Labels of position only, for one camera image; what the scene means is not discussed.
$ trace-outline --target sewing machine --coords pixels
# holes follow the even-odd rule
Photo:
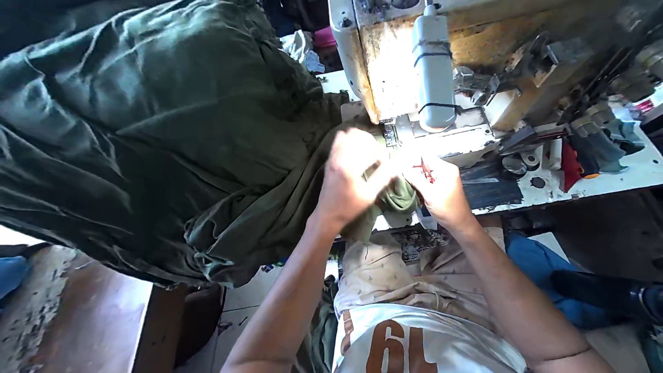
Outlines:
[[[608,91],[650,94],[659,14],[650,0],[330,0],[348,83],[387,145],[459,167],[538,157],[578,118],[605,113]]]

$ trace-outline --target pink fabric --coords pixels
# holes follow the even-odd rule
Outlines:
[[[314,32],[313,45],[315,45],[317,48],[324,48],[326,46],[335,46],[336,40],[333,38],[332,27],[327,26],[322,30]]]

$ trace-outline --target leg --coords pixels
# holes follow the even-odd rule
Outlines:
[[[343,277],[334,298],[337,316],[346,309],[384,301],[385,295],[415,282],[391,234],[373,234],[370,241],[348,243],[345,249]]]
[[[499,216],[478,216],[477,219],[484,231],[504,250],[504,234]],[[444,247],[422,252],[420,265],[420,281],[434,287],[452,289],[451,297],[440,294],[445,302],[444,308],[437,308],[438,311],[474,321],[496,331],[479,278],[455,240]]]

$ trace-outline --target white fabric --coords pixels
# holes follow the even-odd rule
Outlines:
[[[417,335],[422,335],[418,344],[412,340]],[[417,345],[423,345],[423,357],[420,351],[417,353]],[[342,349],[346,349],[344,355],[341,354]],[[382,364],[367,364],[371,353],[373,363],[381,357]],[[417,361],[425,361],[426,366],[417,366]],[[344,311],[336,334],[333,371],[377,373],[386,372],[388,366],[392,366],[390,372],[399,373],[500,373],[524,372],[526,364],[524,358],[507,341],[459,317],[389,303]]]

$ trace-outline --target green fabric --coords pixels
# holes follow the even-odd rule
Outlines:
[[[372,171],[365,173],[369,177]],[[341,236],[348,241],[369,242],[375,220],[385,211],[411,215],[416,207],[416,193],[412,185],[401,175],[385,189],[374,205],[357,217],[352,223],[343,227]]]
[[[309,331],[297,350],[292,373],[332,373],[338,329],[338,319],[333,309],[336,293],[338,284],[330,275],[325,279],[322,296],[313,314]]]
[[[252,0],[95,4],[0,61],[0,224],[163,285],[287,257],[347,95]]]

